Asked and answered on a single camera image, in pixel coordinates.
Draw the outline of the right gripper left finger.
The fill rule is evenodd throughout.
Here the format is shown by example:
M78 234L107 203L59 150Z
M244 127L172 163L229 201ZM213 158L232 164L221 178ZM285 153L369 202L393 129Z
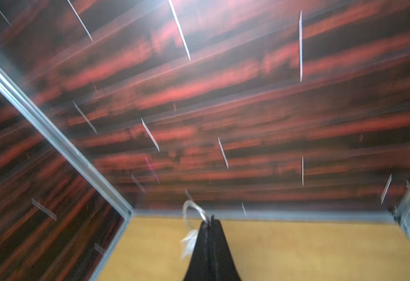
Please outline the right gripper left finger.
M209 281L208 231L209 224L202 222L194 251L186 271L184 281Z

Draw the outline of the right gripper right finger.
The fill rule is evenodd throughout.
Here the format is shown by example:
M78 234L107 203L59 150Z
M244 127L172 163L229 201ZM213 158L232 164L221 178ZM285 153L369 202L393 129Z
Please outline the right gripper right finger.
M209 226L209 274L211 281L240 281L220 220Z

